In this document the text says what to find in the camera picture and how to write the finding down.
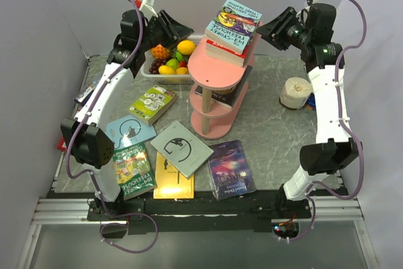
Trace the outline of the red 13-Storey Treehouse book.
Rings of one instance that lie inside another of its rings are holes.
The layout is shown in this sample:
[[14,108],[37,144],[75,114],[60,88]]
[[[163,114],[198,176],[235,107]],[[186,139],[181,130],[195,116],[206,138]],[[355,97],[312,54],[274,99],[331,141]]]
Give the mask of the red 13-Storey Treehouse book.
[[224,47],[223,45],[218,44],[217,42],[207,39],[206,41],[206,50],[210,52],[215,52],[217,54],[223,55],[225,57],[235,59],[235,60],[241,60],[244,61],[247,57],[247,54],[249,52],[251,43],[248,43],[245,47],[245,49],[241,53],[237,53],[231,49],[228,49],[227,47]]

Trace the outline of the blue 143-Storey Treehouse book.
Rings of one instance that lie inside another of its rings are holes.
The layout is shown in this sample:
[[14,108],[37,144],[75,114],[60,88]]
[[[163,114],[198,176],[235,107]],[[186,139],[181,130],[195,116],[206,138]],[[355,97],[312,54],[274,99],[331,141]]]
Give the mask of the blue 143-Storey Treehouse book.
[[241,54],[249,44],[262,14],[235,0],[226,0],[205,29],[205,36]]

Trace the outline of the orange fruit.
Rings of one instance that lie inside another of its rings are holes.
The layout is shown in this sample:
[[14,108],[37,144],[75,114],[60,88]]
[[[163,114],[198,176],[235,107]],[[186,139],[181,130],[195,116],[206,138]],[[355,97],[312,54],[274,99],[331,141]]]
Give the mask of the orange fruit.
[[176,69],[176,74],[177,75],[189,74],[188,68],[187,67],[179,67],[179,68]]

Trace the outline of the light blue cat booklet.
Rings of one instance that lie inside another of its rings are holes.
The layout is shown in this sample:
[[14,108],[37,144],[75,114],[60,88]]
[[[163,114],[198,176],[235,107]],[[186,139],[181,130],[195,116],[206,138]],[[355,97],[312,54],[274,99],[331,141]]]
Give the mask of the light blue cat booklet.
[[148,126],[133,115],[119,118],[107,124],[106,134],[119,150],[153,139],[157,133],[153,126]]

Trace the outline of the beige wrapped toilet roll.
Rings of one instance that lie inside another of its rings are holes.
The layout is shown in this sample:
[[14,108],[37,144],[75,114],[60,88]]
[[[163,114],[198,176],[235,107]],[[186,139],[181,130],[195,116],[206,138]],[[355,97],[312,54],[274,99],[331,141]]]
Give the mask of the beige wrapped toilet roll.
[[299,110],[306,104],[311,93],[312,85],[307,80],[291,77],[281,89],[279,102],[285,108]]

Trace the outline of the yellow lemon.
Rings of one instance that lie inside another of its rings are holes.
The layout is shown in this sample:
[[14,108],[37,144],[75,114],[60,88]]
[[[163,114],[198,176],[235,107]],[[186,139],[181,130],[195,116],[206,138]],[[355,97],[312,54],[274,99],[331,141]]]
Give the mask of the yellow lemon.
[[191,40],[183,40],[177,45],[177,51],[182,55],[191,55],[195,49],[196,44]]

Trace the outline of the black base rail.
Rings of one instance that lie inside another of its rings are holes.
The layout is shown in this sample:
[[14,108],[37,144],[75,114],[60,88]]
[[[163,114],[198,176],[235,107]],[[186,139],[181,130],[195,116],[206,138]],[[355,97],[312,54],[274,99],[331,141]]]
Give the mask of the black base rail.
[[128,233],[243,231],[271,232],[275,220],[309,219],[307,200],[284,202],[276,190],[258,190],[217,200],[212,192],[195,192],[193,199],[155,199],[151,192],[122,202]]

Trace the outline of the purple shrink-wrapped Robinson Crusoe book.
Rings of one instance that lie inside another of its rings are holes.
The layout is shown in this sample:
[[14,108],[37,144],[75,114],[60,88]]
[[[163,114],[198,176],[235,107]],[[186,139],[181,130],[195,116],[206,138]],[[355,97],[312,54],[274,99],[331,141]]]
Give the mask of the purple shrink-wrapped Robinson Crusoe book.
[[251,169],[240,140],[211,145],[208,159],[213,194],[224,200],[256,191]]

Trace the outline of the white plastic fruit basket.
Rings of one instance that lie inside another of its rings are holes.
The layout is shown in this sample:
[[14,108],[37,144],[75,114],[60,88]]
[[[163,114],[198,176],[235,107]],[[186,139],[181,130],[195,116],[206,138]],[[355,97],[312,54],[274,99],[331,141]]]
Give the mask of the white plastic fruit basket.
[[191,84],[188,63],[200,41],[201,37],[194,36],[170,49],[161,44],[151,48],[145,54],[141,75],[156,84]]

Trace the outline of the pink three-tier wooden shelf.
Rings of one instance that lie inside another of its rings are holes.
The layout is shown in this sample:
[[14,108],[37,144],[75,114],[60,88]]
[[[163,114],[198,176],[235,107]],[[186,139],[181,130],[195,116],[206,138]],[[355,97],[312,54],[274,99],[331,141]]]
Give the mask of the pink three-tier wooden shelf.
[[243,67],[209,57],[205,50],[206,37],[202,37],[191,55],[188,63],[189,73],[194,81],[189,96],[193,107],[191,126],[201,137],[219,139],[230,131],[246,95],[248,83],[243,85],[232,108],[226,108],[212,101],[212,92],[229,89],[240,82],[246,66],[254,64],[254,49],[260,38],[261,35],[257,33],[251,40],[251,47]]

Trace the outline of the grey Great Gatsby book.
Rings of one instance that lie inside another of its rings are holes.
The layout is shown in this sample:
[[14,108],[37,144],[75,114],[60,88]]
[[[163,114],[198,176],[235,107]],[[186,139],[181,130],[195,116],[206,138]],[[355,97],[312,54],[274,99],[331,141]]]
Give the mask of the grey Great Gatsby book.
[[150,143],[186,179],[193,176],[213,154],[211,148],[177,120]]

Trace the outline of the green pear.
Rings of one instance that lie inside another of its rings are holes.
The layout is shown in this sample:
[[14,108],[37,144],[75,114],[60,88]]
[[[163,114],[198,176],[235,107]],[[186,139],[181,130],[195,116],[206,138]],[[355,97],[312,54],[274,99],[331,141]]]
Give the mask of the green pear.
[[179,67],[179,61],[175,58],[172,58],[166,62],[166,65],[176,71]]

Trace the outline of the blue wrapped toilet roll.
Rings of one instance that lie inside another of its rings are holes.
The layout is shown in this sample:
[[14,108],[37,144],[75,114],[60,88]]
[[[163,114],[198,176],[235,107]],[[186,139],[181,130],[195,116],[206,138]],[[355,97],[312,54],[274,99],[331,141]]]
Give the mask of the blue wrapped toilet roll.
[[315,95],[314,93],[311,93],[310,96],[308,97],[305,106],[313,111],[316,111],[316,104],[315,104]]

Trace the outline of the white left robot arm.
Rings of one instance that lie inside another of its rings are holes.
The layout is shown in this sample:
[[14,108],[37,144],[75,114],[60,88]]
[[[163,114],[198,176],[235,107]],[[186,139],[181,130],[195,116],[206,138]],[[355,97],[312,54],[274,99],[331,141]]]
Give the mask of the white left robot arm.
[[81,173],[90,175],[96,198],[105,201],[102,212],[111,220],[125,211],[125,204],[118,200],[122,191],[113,168],[114,144],[106,135],[111,114],[143,66],[146,52],[158,45],[171,49],[193,32],[164,10],[151,18],[134,9],[124,12],[96,89],[74,118],[61,122],[66,159],[74,158],[82,166]]

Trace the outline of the red rectangular box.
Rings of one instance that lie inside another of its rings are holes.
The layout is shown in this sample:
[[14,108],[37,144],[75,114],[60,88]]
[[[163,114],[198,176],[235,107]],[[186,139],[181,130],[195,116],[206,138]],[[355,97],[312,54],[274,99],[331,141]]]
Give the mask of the red rectangular box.
[[57,149],[62,151],[62,152],[66,152],[67,145],[66,145],[65,140],[64,140],[63,137],[60,138],[59,143],[57,144]]

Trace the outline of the black book on shelf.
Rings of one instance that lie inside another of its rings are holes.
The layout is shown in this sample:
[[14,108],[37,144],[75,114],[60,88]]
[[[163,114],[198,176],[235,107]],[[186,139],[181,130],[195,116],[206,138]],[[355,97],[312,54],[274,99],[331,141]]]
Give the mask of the black book on shelf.
[[248,79],[253,66],[248,65],[245,68],[245,71],[242,75],[241,80],[235,85],[227,89],[223,90],[213,90],[212,91],[212,101],[226,107],[226,108],[233,108],[236,99],[241,92],[244,83]]

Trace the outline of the yellow file folder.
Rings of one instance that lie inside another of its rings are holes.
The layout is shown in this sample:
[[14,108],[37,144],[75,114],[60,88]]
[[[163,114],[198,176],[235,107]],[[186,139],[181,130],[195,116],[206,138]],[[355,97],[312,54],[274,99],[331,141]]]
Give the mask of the yellow file folder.
[[166,158],[157,152],[156,187],[154,199],[192,199],[195,196],[195,178],[185,178]]

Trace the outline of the purple white toothpaste box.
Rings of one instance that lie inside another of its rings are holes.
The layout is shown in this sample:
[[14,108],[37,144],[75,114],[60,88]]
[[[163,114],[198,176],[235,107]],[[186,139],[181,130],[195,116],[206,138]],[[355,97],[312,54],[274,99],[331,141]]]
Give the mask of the purple white toothpaste box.
[[95,80],[87,84],[82,90],[80,90],[78,95],[74,98],[74,102],[76,104],[84,105],[87,102],[87,100],[91,97],[98,83],[99,81]]

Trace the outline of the lime green paperback book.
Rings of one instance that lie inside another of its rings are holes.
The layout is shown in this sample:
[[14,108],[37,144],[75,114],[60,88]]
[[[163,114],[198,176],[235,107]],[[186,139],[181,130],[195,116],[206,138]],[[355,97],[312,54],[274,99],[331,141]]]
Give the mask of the lime green paperback book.
[[128,111],[146,125],[153,125],[172,106],[178,95],[157,84],[128,107]]

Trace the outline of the dark red grapes bunch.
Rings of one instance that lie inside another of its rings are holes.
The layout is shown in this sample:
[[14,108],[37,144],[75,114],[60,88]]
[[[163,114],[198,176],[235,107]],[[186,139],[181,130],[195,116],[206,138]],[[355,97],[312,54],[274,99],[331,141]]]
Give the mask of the dark red grapes bunch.
[[162,65],[165,65],[167,62],[167,59],[155,59],[150,68],[149,68],[149,73],[150,74],[159,74],[158,68]]

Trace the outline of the floral Little Women book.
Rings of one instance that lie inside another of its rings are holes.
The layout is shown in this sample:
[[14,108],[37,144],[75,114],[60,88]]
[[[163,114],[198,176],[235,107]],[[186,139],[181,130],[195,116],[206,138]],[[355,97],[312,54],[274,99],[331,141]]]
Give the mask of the floral Little Women book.
[[214,52],[214,51],[211,51],[211,50],[206,50],[206,55],[211,57],[211,58],[218,59],[218,60],[224,61],[226,63],[233,64],[233,65],[238,66],[238,67],[244,66],[244,64],[246,63],[247,58],[248,58],[247,55],[245,55],[245,56],[237,56],[237,55],[234,55],[234,54],[217,53],[217,52]]

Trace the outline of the orange pineapple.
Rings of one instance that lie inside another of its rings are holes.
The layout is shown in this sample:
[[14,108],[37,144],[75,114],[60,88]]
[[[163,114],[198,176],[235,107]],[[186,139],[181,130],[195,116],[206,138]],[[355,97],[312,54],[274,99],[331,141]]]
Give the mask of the orange pineapple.
[[171,50],[169,48],[163,47],[161,44],[150,49],[150,53],[153,58],[158,60],[168,60],[172,58]]

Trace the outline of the yellow mango front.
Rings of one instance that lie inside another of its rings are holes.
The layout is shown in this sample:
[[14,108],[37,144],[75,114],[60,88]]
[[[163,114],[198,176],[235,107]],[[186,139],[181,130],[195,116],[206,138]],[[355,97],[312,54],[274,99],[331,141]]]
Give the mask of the yellow mango front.
[[176,74],[176,71],[172,67],[167,66],[167,65],[160,66],[158,68],[158,72],[161,75],[175,75]]

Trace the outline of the green 104-Storey Treehouse book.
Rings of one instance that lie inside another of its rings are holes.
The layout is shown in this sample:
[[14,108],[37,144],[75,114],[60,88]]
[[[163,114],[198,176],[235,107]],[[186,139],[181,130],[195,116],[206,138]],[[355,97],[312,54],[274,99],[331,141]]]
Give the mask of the green 104-Storey Treehouse book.
[[144,143],[114,150],[113,162],[124,200],[155,189],[157,184]]

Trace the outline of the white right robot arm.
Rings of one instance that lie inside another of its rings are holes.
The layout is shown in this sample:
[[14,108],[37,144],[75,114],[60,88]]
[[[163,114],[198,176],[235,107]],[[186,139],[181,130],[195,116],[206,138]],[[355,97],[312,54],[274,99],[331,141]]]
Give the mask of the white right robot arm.
[[287,7],[257,33],[278,50],[294,46],[312,86],[317,115],[315,144],[300,150],[300,166],[292,178],[282,185],[281,198],[275,202],[276,213],[284,218],[297,211],[297,202],[304,200],[315,185],[347,167],[358,157],[361,144],[351,135],[346,114],[342,76],[342,46],[332,42],[336,8],[316,3],[307,13]]

